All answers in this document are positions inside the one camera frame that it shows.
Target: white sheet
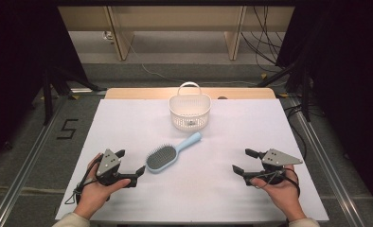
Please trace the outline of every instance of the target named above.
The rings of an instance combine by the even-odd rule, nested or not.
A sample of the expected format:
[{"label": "white sheet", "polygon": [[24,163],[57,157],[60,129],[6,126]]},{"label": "white sheet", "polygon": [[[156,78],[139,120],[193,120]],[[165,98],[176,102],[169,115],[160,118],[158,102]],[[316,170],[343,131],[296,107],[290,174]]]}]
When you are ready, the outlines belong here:
[{"label": "white sheet", "polygon": [[[92,220],[115,223],[255,223],[284,220],[263,190],[246,186],[232,165],[261,171],[260,160],[245,149],[275,148],[302,159],[277,99],[212,100],[203,138],[180,152],[178,160],[159,174],[147,169],[136,188],[114,193]],[[163,144],[174,146],[191,133],[171,125],[167,100],[101,100],[79,161],[56,219],[75,208],[63,204],[98,152],[125,149],[120,173],[134,173],[146,156]],[[328,215],[305,164],[295,166],[300,201],[308,217]]]}]

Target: gray bristle pad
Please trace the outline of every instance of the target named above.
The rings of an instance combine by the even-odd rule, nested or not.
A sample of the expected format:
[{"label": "gray bristle pad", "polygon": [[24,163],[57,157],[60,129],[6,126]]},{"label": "gray bristle pad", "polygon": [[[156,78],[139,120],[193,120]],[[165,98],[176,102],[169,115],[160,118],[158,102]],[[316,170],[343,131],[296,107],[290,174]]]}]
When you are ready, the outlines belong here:
[{"label": "gray bristle pad", "polygon": [[165,164],[171,162],[175,159],[177,152],[174,147],[172,146],[163,146],[156,151],[152,152],[148,159],[146,160],[146,164],[151,169],[161,168]]}]

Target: beige sleeve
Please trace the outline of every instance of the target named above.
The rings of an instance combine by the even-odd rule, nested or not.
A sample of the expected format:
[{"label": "beige sleeve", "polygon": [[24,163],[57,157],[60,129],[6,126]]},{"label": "beige sleeve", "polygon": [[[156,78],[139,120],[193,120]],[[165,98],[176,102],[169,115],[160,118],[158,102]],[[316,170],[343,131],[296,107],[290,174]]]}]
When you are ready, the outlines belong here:
[{"label": "beige sleeve", "polygon": [[312,218],[303,218],[290,222],[289,227],[318,227],[320,226],[316,220]]},{"label": "beige sleeve", "polygon": [[83,218],[75,213],[69,213],[62,217],[53,227],[89,227],[88,219]]}]

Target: hairbrush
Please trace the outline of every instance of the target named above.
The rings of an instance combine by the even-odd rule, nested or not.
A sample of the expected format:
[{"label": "hairbrush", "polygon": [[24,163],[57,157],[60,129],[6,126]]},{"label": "hairbrush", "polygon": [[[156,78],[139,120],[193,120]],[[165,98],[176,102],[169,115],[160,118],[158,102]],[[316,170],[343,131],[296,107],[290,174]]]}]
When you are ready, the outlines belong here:
[{"label": "hairbrush", "polygon": [[160,148],[157,148],[156,150],[149,153],[148,157],[146,158],[147,169],[152,173],[160,172],[177,160],[178,153],[181,150],[195,144],[196,142],[200,141],[201,138],[202,135],[198,132],[195,132],[177,147],[174,147],[172,145],[164,145]]}]

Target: hairbrush handle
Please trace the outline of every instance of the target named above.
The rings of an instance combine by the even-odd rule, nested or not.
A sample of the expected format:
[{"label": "hairbrush handle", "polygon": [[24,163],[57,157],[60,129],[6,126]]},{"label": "hairbrush handle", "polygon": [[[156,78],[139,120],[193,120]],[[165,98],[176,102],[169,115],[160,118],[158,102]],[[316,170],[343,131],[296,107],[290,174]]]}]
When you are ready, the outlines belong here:
[{"label": "hairbrush handle", "polygon": [[199,132],[193,133],[191,136],[189,136],[186,140],[184,140],[181,144],[179,144],[177,147],[175,147],[175,150],[180,152],[182,149],[187,148],[196,142],[200,141],[202,138],[202,135]]}]

